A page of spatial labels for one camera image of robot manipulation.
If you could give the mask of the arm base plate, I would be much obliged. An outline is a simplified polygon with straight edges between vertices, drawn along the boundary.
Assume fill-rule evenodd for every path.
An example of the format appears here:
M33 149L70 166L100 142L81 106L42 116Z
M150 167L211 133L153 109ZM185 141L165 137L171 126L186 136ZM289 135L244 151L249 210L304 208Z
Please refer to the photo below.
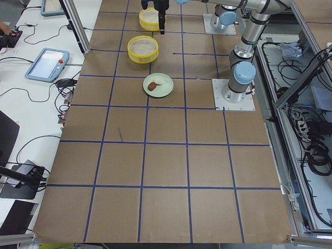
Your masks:
M250 87L248 86L243 93L235 93L229 89L228 82L229 79L212 79L215 109L242 112L255 111Z
M204 29L206 34L214 35L236 35L234 23L237 14L235 12L225 12L220 17L215 14L204 14Z

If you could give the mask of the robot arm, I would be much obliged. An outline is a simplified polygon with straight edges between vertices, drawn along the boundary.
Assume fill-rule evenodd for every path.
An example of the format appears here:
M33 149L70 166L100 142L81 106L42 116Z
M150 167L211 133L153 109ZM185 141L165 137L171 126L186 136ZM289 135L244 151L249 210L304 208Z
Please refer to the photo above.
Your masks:
M256 69L250 62L270 16L287 10L292 1L240 1L240 8L252 10L250 19L241 36L241 41L229 55L231 77L228 85L222 89L223 98L229 103L240 103L246 89L255 78Z
M235 35L234 23L237 19L237 9L243 8L247 1L240 1L239 4L222 5L216 4L213 14L204 14L203 22L206 34ZM158 24L160 34L165 33L166 11L169 8L169 1L153 1L154 9L158 11Z

